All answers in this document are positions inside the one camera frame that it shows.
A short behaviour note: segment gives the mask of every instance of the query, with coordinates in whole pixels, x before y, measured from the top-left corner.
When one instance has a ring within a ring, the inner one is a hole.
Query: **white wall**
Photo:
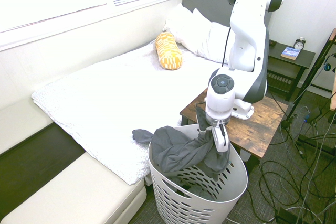
[[[269,24],[270,39],[292,46],[297,38],[304,37],[305,49],[315,52],[316,59],[336,28],[335,13],[336,0],[286,0],[281,8],[272,14]],[[301,83],[307,74],[308,71],[303,75]]]
[[[0,111],[48,83],[127,52],[162,31],[169,0],[0,52]]]

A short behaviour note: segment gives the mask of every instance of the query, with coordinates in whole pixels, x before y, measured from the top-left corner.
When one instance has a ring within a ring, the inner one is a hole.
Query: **patterned pillow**
[[[181,52],[171,33],[161,33],[156,38],[155,45],[160,64],[163,68],[169,70],[180,68],[182,64]]]

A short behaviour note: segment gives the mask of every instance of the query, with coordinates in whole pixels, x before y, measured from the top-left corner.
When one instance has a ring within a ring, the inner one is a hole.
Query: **laundry basket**
[[[198,137],[197,124],[175,129],[190,138]],[[153,163],[151,145],[149,146],[149,160],[156,205],[166,224],[221,224],[247,187],[247,172],[244,163],[232,145],[229,165],[219,175],[218,181],[206,176],[196,166],[163,174],[160,168]],[[201,186],[216,201],[196,196],[167,179],[167,177],[176,176],[190,186]],[[168,184],[186,197],[171,190]]]

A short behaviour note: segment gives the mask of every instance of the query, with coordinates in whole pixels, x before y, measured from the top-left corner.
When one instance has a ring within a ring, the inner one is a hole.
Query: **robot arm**
[[[251,110],[251,103],[264,98],[269,46],[264,15],[265,11],[277,10],[284,0],[228,1],[233,5],[230,26],[236,38],[228,64],[216,70],[210,78],[205,109],[218,151],[227,149],[221,147],[225,137],[218,135],[220,132],[225,135],[222,128],[234,113],[232,110],[239,106]]]

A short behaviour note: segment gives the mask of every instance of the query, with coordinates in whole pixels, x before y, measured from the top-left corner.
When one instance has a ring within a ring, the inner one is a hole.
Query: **white pillow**
[[[208,35],[211,22],[201,14],[194,14],[180,3],[168,15],[164,31],[174,35],[175,41],[197,54],[204,36]]]
[[[177,43],[183,41],[185,26],[189,26],[188,23],[192,19],[193,14],[187,8],[183,7],[179,3],[169,14],[166,23],[163,27],[163,31],[171,33],[175,37]]]
[[[198,17],[198,20],[206,19],[197,9],[193,11],[193,14]],[[207,21],[210,23],[210,28],[204,29],[203,41],[201,46],[198,47],[196,54],[208,60],[222,63],[229,27],[216,22],[210,22],[209,20]],[[225,59],[229,58],[234,42],[235,33],[231,30],[226,46]]]
[[[191,13],[179,3],[168,15],[163,31],[174,35],[175,41],[189,51],[211,61],[223,61],[225,42],[229,28],[216,22],[210,22],[197,8]],[[225,58],[229,58],[235,41],[231,30]]]

